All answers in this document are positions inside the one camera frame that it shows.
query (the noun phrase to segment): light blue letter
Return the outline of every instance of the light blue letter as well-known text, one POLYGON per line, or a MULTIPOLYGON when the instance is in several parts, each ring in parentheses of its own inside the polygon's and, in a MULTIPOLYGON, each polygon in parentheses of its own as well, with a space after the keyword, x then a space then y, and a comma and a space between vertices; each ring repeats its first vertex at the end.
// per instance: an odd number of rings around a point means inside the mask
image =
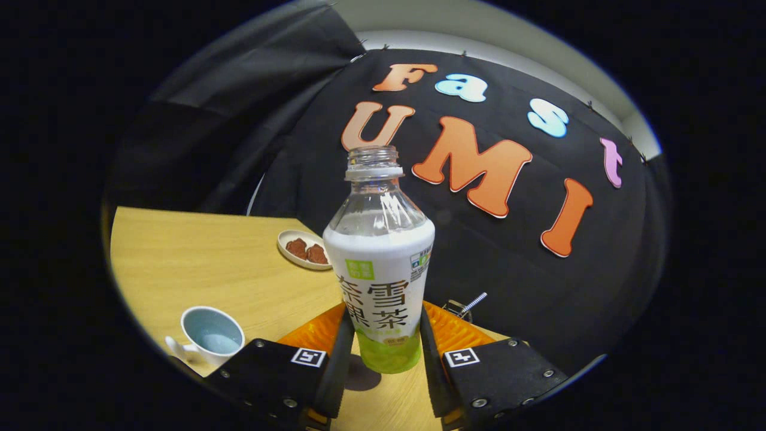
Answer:
POLYGON ((529 106, 535 111, 527 114, 527 119, 533 127, 554 138, 567 134, 565 124, 569 123, 569 117, 560 107, 543 99, 532 99, 529 101, 529 106))
POLYGON ((436 90, 450 96, 460 96, 469 102, 483 102, 486 82, 483 79, 464 74, 448 74, 447 81, 436 83, 436 90))

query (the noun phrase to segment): paper cutout letter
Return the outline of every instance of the paper cutout letter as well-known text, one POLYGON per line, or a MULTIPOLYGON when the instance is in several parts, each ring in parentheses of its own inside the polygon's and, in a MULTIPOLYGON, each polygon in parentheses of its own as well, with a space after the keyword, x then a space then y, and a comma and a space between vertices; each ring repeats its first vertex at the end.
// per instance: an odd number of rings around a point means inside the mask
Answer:
POLYGON ((564 180, 567 197, 553 227, 540 235, 540 242, 554 255, 565 258, 572 253, 572 238, 580 225, 585 210, 593 206, 593 196, 582 184, 572 178, 564 180))
POLYGON ((448 74, 445 81, 436 83, 436 90, 450 96, 460 96, 468 102, 483 102, 486 100, 484 90, 486 82, 483 79, 464 74, 448 74))
POLYGON ((407 82, 414 84, 421 80, 424 71, 432 74, 437 70, 439 69, 435 64, 392 64, 391 71, 388 72, 383 82, 372 89, 375 91, 401 91, 407 88, 404 85, 405 78, 407 78, 407 82))
POLYGON ((479 153, 476 130, 465 120, 441 117, 443 129, 423 163, 412 166, 412 173, 431 184, 441 184, 441 170, 450 160, 450 190, 459 192, 481 175, 479 186, 468 190, 468 201, 498 219, 508 215, 508 198, 521 168, 532 160, 532 153, 512 140, 501 140, 479 153))
POLYGON ((607 173, 607 179, 615 189, 619 189, 622 179, 617 175, 617 164, 622 166, 622 156, 617 153, 617 145, 614 142, 601 138, 601 145, 604 146, 604 171, 607 173))
POLYGON ((396 131, 399 130, 399 126, 405 118, 411 117, 415 114, 415 110, 403 105, 394 105, 388 108, 388 119, 385 121, 383 128, 373 140, 363 140, 362 130, 367 125, 367 122, 372 118, 372 114, 378 112, 383 108, 383 105, 375 102, 359 102, 356 104, 356 111, 351 117, 351 120, 345 125, 343 135, 341 135, 341 143, 346 151, 351 151, 354 148, 360 146, 379 145, 386 146, 394 139, 396 131))
POLYGON ((567 134, 565 124, 569 123, 569 117, 560 107, 543 99, 532 99, 529 106, 535 112, 527 113, 529 123, 554 138, 563 137, 567 134))

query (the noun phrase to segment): white cup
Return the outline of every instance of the white cup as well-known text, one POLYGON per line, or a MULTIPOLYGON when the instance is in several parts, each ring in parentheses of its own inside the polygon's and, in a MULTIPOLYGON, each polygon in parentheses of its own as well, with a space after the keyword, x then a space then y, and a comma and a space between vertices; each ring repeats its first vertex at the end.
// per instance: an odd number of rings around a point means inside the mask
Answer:
POLYGON ((181 329, 191 344, 182 346, 173 337, 165 337, 165 343, 181 360, 187 360, 186 352, 197 352, 208 363, 220 367, 244 347, 244 332, 237 321, 212 307, 184 311, 181 329))

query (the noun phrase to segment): orange letter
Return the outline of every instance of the orange letter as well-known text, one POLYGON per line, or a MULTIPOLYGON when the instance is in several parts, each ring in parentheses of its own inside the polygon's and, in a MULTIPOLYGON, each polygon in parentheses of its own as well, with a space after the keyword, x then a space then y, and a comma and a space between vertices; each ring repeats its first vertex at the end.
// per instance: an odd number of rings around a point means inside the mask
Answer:
POLYGON ((378 136, 373 140, 362 139, 362 129, 365 128, 367 122, 372 118, 372 114, 378 112, 383 108, 383 105, 375 102, 359 102, 356 104, 356 112, 349 120, 349 123, 345 125, 343 135, 340 136, 340 141, 343 144, 343 148, 346 151, 351 151, 354 148, 368 145, 386 146, 394 139, 396 131, 399 130, 401 122, 406 117, 411 117, 415 114, 415 110, 401 105, 394 105, 388 108, 388 120, 385 121, 383 128, 378 136))
POLYGON ((392 64, 388 76, 372 89, 375 91, 401 91, 407 88, 404 85, 405 78, 407 78, 407 82, 414 84, 421 80, 423 71, 432 74, 437 70, 439 69, 435 64, 392 64))
POLYGON ((468 190, 468 202, 504 219, 508 215, 508 196, 513 183, 532 153, 512 140, 501 140, 479 154, 473 125, 455 117, 441 117, 444 129, 423 163, 412 166, 412 173, 431 184, 441 184, 441 173, 450 159, 450 190, 460 191, 468 183, 486 174, 478 187, 468 190))
POLYGON ((540 242, 545 248, 560 258, 572 253, 572 237, 575 236, 586 208, 593 206, 593 196, 582 184, 567 178, 564 187, 567 189, 567 197, 558 218, 552 228, 540 235, 540 242))

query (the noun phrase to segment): green label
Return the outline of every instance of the green label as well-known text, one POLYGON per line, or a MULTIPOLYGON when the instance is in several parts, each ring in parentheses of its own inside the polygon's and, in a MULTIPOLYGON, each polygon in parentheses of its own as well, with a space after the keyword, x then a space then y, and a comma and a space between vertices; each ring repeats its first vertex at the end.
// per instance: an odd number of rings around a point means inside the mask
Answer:
POLYGON ((349 269, 349 275, 352 278, 360 280, 375 280, 375 271, 372 269, 370 261, 345 260, 345 266, 349 269))

